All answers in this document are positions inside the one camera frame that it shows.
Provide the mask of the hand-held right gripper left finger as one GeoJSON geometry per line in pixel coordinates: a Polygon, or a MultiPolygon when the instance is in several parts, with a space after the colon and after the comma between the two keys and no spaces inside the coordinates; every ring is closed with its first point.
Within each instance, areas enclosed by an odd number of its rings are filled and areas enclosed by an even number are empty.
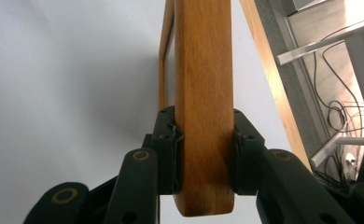
{"type": "Polygon", "coordinates": [[[184,134],[175,124],[175,107],[161,109],[157,115],[151,146],[159,158],[159,193],[173,195],[179,192],[177,177],[177,148],[184,134]]]}

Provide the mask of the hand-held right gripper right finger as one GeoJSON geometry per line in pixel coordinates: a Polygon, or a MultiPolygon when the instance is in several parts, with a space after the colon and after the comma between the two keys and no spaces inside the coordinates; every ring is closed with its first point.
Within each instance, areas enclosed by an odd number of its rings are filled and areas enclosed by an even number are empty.
{"type": "Polygon", "coordinates": [[[234,110],[231,187],[238,195],[256,195],[259,189],[259,159],[265,140],[245,114],[234,110]]]}

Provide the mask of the orange wooden picture frame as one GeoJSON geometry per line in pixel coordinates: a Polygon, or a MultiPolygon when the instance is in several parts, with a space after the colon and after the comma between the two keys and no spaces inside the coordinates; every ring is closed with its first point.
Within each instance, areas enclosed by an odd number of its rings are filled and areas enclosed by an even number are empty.
{"type": "Polygon", "coordinates": [[[159,107],[166,106],[167,50],[175,48],[175,124],[184,217],[228,214],[234,207],[229,167],[234,133],[231,0],[165,0],[159,107]]]}

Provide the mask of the table with wooden rim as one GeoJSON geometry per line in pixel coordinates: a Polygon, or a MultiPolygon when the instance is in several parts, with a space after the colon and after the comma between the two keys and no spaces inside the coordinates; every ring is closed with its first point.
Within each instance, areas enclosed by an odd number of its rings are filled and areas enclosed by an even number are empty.
{"type": "Polygon", "coordinates": [[[255,0],[239,0],[292,152],[312,171],[255,0]]]}

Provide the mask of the white metal desk frame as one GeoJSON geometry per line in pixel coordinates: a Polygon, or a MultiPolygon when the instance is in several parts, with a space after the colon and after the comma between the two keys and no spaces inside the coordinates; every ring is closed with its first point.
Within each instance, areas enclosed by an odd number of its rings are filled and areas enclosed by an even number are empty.
{"type": "MultiPolygon", "coordinates": [[[[343,34],[327,37],[319,42],[314,42],[275,57],[278,65],[284,65],[297,60],[309,53],[316,52],[325,46],[344,42],[351,60],[357,83],[364,100],[364,25],[359,26],[343,34]]],[[[364,137],[342,137],[337,134],[326,143],[310,160],[310,163],[317,167],[329,154],[330,149],[337,145],[364,146],[364,137]]]]}

